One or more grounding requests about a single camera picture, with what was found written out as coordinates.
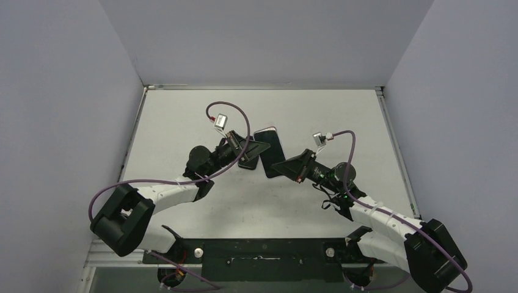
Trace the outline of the purple phone black screen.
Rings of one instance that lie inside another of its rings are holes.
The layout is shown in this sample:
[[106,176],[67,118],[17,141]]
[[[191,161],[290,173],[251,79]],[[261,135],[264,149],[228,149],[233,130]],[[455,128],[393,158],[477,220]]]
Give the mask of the purple phone black screen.
[[269,148],[260,154],[263,170],[268,179],[273,179],[281,174],[272,168],[272,165],[286,160],[283,148],[277,133],[277,128],[271,126],[254,132],[253,138],[257,142],[269,144]]

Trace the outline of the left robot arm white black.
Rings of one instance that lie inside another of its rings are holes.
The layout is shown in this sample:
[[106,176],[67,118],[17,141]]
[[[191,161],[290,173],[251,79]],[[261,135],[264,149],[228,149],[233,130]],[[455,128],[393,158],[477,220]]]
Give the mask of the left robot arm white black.
[[228,132],[213,151],[196,146],[176,182],[144,187],[130,183],[118,185],[93,217],[90,229],[118,256],[137,249],[153,250],[166,262],[176,262],[182,255],[183,247],[177,242],[181,237],[151,218],[179,204],[203,199],[214,186],[215,174],[239,161],[255,159],[269,147],[266,142],[241,137],[235,131]]

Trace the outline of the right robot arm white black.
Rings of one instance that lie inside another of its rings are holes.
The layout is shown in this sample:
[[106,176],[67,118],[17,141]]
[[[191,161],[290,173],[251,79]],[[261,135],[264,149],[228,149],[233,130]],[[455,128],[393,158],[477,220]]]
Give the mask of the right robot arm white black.
[[442,222],[414,219],[375,201],[354,184],[356,172],[350,162],[329,168],[306,149],[271,168],[294,182],[308,179],[330,191],[327,202],[361,225],[358,236],[346,238],[345,253],[351,261],[369,257],[389,263],[409,273],[425,292],[442,292],[465,275],[467,261]]

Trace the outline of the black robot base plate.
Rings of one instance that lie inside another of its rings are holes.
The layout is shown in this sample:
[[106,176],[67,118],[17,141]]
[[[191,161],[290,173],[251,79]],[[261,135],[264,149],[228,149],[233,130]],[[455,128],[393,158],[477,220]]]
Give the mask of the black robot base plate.
[[348,248],[342,237],[183,238],[167,253],[145,253],[144,264],[173,262],[214,283],[239,281],[343,281],[344,273],[367,277],[378,262]]

